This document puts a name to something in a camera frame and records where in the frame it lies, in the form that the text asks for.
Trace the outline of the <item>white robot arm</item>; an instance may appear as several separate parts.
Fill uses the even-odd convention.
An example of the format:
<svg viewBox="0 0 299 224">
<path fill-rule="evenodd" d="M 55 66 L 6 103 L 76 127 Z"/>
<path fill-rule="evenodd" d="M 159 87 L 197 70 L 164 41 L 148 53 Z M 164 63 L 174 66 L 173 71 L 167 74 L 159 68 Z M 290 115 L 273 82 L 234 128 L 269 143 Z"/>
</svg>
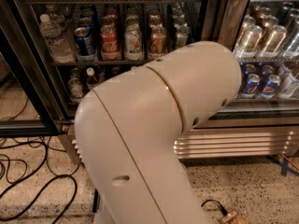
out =
<svg viewBox="0 0 299 224">
<path fill-rule="evenodd" d="M 201 41 L 89 91 L 75 136 L 102 199 L 95 224 L 208 224 L 173 145 L 229 104 L 240 85 L 234 54 Z"/>
</svg>

